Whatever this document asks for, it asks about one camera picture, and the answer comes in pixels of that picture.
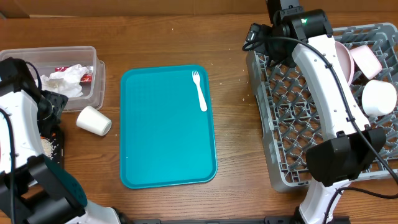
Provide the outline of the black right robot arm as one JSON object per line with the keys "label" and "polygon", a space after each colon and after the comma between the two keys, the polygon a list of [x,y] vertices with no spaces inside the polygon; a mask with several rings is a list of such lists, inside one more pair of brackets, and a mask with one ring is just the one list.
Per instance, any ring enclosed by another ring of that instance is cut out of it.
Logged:
{"label": "black right robot arm", "polygon": [[276,11],[270,26],[252,24],[243,50],[261,50],[275,64],[298,67],[314,100],[323,141],[307,150],[312,176],[304,201],[285,223],[348,223],[333,216],[343,192],[379,157],[386,143],[358,107],[339,63],[324,11]]}

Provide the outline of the white plastic fork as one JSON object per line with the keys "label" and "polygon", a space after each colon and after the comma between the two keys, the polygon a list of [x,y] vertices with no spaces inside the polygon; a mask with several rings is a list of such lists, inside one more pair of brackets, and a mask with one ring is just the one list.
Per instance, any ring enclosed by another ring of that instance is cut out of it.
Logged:
{"label": "white plastic fork", "polygon": [[202,112],[206,112],[208,107],[207,107],[205,97],[204,97],[202,89],[201,89],[201,83],[200,83],[201,79],[200,79],[200,75],[199,75],[198,71],[195,70],[192,72],[192,79],[197,88],[200,109],[202,110]]}

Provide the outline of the pink bowl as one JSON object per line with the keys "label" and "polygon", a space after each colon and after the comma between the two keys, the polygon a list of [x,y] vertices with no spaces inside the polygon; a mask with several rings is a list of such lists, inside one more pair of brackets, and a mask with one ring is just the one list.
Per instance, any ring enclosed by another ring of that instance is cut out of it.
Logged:
{"label": "pink bowl", "polygon": [[368,80],[373,79],[382,70],[380,61],[367,45],[356,47],[350,50],[350,53],[355,64]]}

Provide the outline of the white paper cup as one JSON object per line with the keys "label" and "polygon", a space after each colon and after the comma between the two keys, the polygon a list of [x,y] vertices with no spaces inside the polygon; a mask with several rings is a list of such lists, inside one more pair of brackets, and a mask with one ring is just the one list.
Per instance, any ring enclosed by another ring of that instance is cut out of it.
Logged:
{"label": "white paper cup", "polygon": [[93,134],[104,136],[111,129],[112,121],[92,106],[87,106],[78,115],[76,125]]}

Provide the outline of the large pink plate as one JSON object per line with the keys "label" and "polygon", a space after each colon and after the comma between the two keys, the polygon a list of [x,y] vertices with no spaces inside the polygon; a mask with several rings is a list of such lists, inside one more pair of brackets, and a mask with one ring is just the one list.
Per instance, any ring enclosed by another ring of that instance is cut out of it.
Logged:
{"label": "large pink plate", "polygon": [[335,47],[336,47],[337,58],[339,60],[343,74],[346,78],[348,85],[351,85],[354,78],[353,57],[348,48],[345,47],[342,43],[336,41]]}

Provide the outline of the white napkin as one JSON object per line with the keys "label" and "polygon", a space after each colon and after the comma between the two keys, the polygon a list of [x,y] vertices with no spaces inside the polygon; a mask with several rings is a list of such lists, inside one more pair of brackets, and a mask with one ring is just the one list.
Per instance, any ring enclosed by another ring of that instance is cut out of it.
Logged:
{"label": "white napkin", "polygon": [[68,98],[83,96],[80,81],[89,72],[87,67],[80,64],[66,68],[64,71],[53,72],[49,76],[41,75],[42,90],[52,91],[65,95]]}

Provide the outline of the white bowl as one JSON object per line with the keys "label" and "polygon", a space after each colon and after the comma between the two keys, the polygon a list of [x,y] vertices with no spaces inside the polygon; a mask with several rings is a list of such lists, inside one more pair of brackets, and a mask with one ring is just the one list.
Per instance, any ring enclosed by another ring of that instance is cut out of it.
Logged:
{"label": "white bowl", "polygon": [[397,92],[391,83],[371,80],[364,87],[361,101],[363,110],[369,117],[384,116],[393,112]]}

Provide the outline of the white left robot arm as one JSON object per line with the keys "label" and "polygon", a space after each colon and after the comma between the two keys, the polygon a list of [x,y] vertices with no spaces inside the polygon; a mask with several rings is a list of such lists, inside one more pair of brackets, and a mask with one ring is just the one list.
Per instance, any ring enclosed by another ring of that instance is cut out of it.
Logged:
{"label": "white left robot arm", "polygon": [[44,91],[33,65],[1,61],[1,211],[13,223],[129,223],[112,207],[87,199],[80,183],[43,149],[59,133],[65,95]]}

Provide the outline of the red snack wrapper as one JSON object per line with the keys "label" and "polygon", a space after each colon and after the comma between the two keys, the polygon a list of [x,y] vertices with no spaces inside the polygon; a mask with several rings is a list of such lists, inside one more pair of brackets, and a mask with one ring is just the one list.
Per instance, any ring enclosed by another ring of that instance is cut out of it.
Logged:
{"label": "red snack wrapper", "polygon": [[[68,67],[56,67],[56,72],[64,72]],[[80,83],[91,83],[93,81],[93,67],[87,66],[88,71],[82,76]]]}

